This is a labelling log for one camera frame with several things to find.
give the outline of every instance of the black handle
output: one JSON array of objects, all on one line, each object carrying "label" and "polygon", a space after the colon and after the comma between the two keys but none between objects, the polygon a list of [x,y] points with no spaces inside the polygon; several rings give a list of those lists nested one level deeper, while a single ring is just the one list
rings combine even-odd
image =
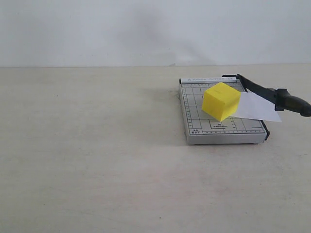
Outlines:
[{"label": "black handle", "polygon": [[278,89],[276,92],[276,108],[283,108],[289,111],[300,113],[303,117],[311,117],[311,105],[288,93],[287,89]]}]

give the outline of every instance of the yellow block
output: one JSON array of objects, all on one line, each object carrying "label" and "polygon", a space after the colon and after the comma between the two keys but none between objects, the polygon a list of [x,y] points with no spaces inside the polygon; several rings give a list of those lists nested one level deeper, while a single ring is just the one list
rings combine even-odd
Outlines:
[{"label": "yellow block", "polygon": [[240,97],[240,91],[218,83],[204,92],[202,110],[221,122],[236,112]]}]

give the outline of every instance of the white wall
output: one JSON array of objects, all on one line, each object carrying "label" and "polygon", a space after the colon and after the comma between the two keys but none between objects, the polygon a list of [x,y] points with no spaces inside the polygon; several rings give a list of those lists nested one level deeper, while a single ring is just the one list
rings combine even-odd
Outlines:
[{"label": "white wall", "polygon": [[0,66],[311,62],[310,0],[0,0]]}]

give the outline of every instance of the sheet of paper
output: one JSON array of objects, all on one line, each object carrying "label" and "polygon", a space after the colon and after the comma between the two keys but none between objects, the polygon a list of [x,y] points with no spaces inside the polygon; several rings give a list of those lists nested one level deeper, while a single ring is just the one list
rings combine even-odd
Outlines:
[{"label": "sheet of paper", "polygon": [[281,122],[275,105],[252,92],[241,92],[238,109],[231,116]]}]

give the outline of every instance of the beige table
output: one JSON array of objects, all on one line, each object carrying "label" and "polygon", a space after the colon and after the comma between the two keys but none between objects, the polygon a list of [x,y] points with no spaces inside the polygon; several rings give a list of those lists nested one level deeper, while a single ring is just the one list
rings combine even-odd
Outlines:
[{"label": "beige table", "polygon": [[0,69],[0,232],[309,233],[311,118],[186,144],[178,79],[236,73],[311,101],[311,65]]}]

